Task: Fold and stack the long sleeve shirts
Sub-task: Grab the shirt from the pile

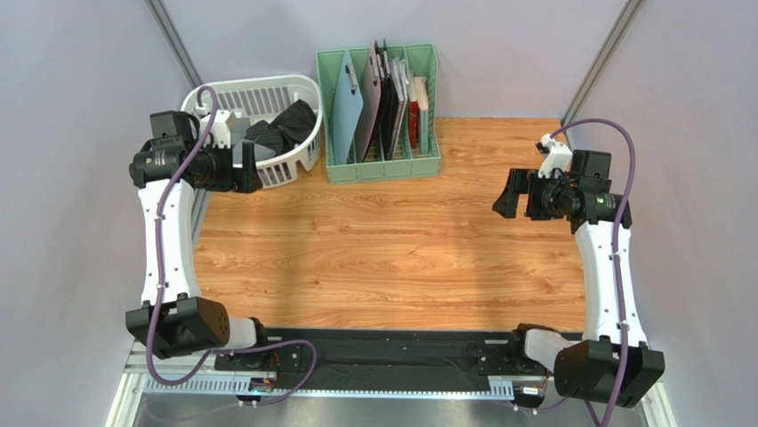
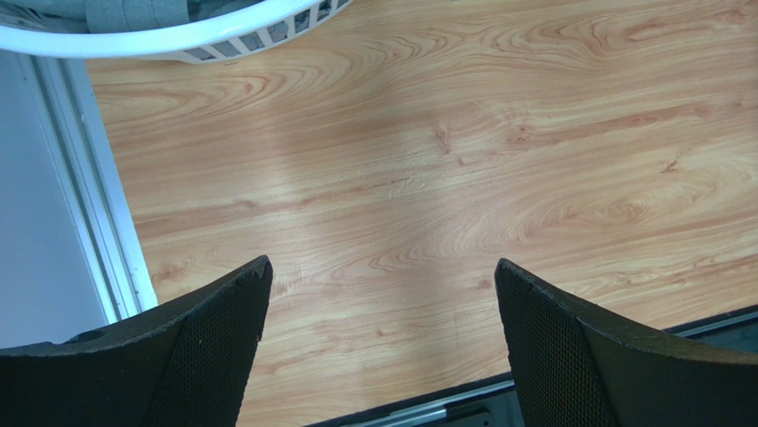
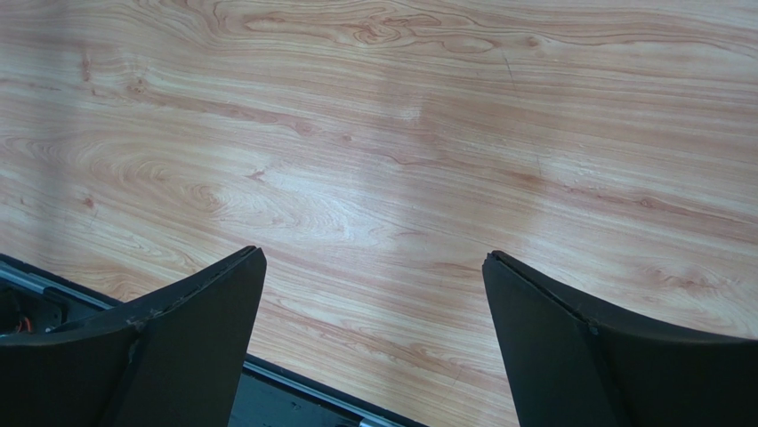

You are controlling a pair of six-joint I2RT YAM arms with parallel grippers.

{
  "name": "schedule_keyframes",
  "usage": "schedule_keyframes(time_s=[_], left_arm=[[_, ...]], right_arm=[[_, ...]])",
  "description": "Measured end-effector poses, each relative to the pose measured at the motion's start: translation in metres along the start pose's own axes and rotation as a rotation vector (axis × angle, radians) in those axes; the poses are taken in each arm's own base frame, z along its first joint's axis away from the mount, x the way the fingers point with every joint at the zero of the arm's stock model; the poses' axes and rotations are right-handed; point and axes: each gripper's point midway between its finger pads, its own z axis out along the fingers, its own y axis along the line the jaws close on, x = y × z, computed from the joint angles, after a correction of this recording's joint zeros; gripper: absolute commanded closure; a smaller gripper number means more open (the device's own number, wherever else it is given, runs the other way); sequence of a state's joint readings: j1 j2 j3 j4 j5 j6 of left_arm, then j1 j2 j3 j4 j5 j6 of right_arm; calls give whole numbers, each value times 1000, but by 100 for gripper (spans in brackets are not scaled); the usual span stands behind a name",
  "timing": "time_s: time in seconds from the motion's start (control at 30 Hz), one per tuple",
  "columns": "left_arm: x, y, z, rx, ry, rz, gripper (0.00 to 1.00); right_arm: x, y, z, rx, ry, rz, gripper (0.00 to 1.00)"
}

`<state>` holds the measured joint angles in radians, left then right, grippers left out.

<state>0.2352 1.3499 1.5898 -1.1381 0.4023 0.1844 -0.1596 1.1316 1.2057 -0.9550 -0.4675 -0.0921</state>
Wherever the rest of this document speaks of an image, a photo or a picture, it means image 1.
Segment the black pinstriped long sleeve shirt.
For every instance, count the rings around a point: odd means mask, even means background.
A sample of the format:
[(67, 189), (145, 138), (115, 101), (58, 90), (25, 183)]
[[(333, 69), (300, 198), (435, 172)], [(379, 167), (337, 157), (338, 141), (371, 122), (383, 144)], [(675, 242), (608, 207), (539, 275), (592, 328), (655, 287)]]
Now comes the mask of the black pinstriped long sleeve shirt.
[(257, 161), (282, 156), (303, 144), (316, 126), (317, 116), (310, 105), (298, 100), (272, 122), (261, 120), (246, 129), (243, 141), (254, 143)]

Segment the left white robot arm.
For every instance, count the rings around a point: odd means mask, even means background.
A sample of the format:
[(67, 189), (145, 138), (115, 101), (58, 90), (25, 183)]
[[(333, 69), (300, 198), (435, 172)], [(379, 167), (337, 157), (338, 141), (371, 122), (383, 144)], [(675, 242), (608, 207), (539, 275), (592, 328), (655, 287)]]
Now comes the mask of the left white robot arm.
[(197, 189), (249, 194), (262, 188), (254, 145), (235, 132), (234, 112), (197, 118), (154, 113), (153, 132), (129, 165), (146, 231), (141, 307), (125, 314), (128, 332), (159, 359), (202, 350), (247, 349), (262, 343), (255, 318), (233, 318), (202, 297), (194, 266), (192, 210)]

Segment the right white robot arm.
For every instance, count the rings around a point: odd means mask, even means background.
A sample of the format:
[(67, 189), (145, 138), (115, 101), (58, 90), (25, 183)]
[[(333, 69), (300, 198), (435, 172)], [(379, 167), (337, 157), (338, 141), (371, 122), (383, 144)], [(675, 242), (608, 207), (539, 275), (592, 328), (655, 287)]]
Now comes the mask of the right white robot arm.
[(513, 168), (493, 210), (513, 218), (520, 196), (527, 195), (531, 220), (567, 220), (584, 273), (580, 342), (548, 326), (521, 323), (510, 345), (516, 367), (544, 367), (562, 397), (596, 403), (608, 402), (619, 380), (617, 406), (633, 407), (664, 373), (665, 356), (649, 347), (634, 306), (631, 209), (610, 191), (611, 161), (607, 152), (577, 150), (565, 168)]

